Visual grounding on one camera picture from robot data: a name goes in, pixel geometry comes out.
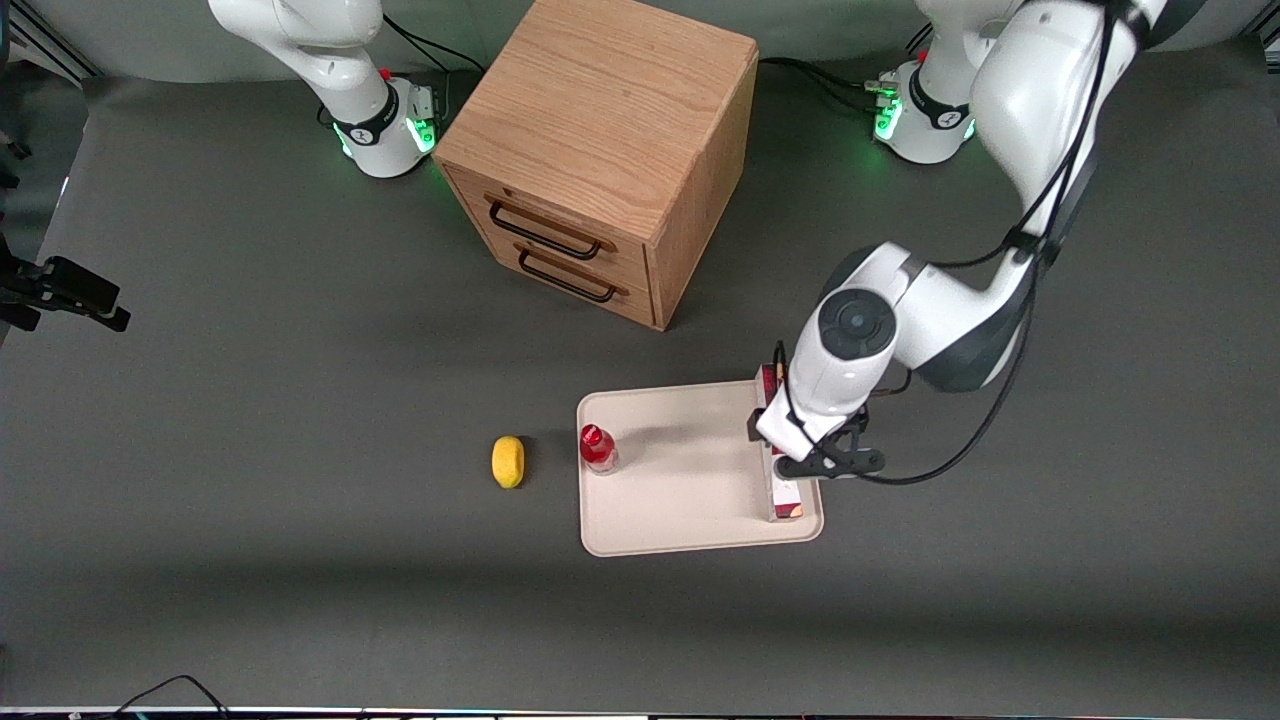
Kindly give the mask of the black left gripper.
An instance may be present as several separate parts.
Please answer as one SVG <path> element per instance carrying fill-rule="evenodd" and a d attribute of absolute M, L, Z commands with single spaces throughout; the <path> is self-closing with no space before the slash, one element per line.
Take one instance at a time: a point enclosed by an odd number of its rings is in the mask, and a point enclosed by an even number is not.
<path fill-rule="evenodd" d="M 801 393 L 778 392 L 765 407 L 748 418 L 748 438 L 769 443 L 782 454 L 809 454 L 820 441 L 849 421 L 870 392 Z"/>

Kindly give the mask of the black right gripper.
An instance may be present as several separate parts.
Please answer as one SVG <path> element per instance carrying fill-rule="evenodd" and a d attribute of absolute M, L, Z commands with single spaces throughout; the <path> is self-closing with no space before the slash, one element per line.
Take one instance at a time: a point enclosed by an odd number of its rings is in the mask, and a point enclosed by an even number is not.
<path fill-rule="evenodd" d="M 81 315 L 113 332 L 125 332 L 131 313 L 116 304 L 119 292 L 116 284 L 68 258 L 51 256 L 44 265 L 18 258 L 1 236 L 1 320 L 18 331 L 35 331 L 51 300 L 78 307 Z"/>

